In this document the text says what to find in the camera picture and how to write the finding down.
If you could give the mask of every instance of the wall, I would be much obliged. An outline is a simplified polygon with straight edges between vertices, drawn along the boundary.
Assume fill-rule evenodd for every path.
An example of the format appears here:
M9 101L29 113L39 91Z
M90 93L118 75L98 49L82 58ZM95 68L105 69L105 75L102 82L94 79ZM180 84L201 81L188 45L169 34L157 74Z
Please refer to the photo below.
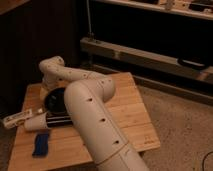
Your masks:
M32 0L0 16L0 115L20 110L26 85L41 81L42 59L61 55L78 66L76 23L74 0Z

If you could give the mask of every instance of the blue object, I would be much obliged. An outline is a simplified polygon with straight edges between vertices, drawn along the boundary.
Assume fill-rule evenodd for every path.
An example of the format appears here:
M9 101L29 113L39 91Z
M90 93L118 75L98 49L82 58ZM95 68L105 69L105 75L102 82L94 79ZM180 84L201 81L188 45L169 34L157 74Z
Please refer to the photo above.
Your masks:
M48 153L48 133L39 133L35 138L35 149L32 154L33 157L45 157Z

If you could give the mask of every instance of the wooden board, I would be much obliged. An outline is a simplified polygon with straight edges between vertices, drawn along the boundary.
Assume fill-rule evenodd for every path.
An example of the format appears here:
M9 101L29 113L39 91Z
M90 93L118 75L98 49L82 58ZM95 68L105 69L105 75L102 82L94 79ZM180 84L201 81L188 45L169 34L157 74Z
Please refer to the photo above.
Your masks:
M160 147L156 131L130 73L111 75L116 83L115 96L105 105L115 122L138 152ZM29 85L23 110L42 106L39 99L41 84ZM72 126L54 128L45 158L32 158L36 133L17 130L9 163L9 171L38 171L91 162L92 159L78 132Z

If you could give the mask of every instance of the white cylinder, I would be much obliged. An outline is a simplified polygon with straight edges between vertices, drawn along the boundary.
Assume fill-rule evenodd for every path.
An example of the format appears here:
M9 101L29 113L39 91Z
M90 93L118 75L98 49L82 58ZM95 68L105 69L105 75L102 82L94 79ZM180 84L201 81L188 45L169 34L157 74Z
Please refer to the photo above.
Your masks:
M24 122L26 131L38 131L50 129L46 122L46 113L30 118Z

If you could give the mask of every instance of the white object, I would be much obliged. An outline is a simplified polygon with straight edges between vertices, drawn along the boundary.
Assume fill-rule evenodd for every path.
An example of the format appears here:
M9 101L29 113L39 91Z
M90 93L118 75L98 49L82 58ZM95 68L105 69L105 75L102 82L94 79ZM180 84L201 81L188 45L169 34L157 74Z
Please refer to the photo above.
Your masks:
M99 170L149 170L103 104L115 93L111 77L66 68L61 57L46 59L39 67L49 91L57 87L59 78L74 81L65 90L65 106Z
M24 122L24 128L26 131L37 131L49 129L46 122L47 113L30 118Z
M32 109L27 109L23 112L19 112L19 113L5 117L2 122L6 129L11 129L23 124L27 119L32 118L41 113L43 113L42 108L34 112L32 111Z

